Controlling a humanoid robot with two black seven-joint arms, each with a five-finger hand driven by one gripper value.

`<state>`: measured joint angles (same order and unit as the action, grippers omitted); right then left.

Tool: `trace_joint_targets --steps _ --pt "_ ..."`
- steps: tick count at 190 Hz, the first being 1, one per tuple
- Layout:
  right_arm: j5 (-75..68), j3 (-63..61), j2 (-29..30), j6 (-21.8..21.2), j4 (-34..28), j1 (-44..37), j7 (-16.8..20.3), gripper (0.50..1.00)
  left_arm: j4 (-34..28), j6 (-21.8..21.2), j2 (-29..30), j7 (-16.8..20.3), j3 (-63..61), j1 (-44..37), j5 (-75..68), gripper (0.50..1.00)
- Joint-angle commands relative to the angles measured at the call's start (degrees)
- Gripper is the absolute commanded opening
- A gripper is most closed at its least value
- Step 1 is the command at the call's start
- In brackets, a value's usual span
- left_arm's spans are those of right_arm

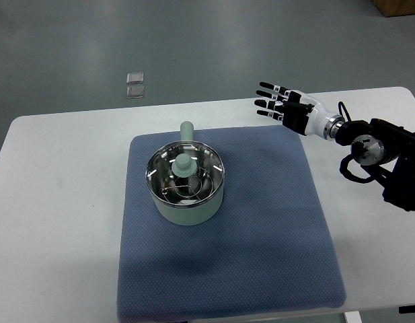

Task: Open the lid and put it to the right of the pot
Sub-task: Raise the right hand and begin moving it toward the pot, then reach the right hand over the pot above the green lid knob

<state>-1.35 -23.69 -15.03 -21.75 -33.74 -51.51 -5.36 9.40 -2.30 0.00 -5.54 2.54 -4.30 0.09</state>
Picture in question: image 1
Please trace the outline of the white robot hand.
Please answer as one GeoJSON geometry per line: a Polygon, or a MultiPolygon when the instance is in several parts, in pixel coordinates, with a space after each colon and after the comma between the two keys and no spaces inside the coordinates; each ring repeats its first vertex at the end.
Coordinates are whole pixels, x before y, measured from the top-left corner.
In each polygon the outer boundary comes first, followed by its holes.
{"type": "Polygon", "coordinates": [[[258,89],[256,94],[271,101],[258,99],[254,104],[264,109],[282,110],[282,114],[267,110],[257,110],[256,113],[282,121],[283,126],[300,135],[334,139],[334,129],[344,123],[343,116],[329,111],[313,96],[264,81],[261,81],[259,86],[262,89],[258,89]]]}

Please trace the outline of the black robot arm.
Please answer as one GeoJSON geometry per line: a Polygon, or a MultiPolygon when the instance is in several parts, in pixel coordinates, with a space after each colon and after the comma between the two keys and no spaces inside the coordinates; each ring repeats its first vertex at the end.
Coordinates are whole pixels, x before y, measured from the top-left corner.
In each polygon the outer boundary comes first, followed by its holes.
{"type": "Polygon", "coordinates": [[[339,171],[349,181],[383,187],[387,203],[415,211],[415,133],[386,120],[369,122],[351,119],[344,102],[338,111],[329,111],[318,99],[295,89],[261,81],[257,113],[279,121],[289,130],[317,135],[348,146],[350,153],[340,162],[339,171]]]}

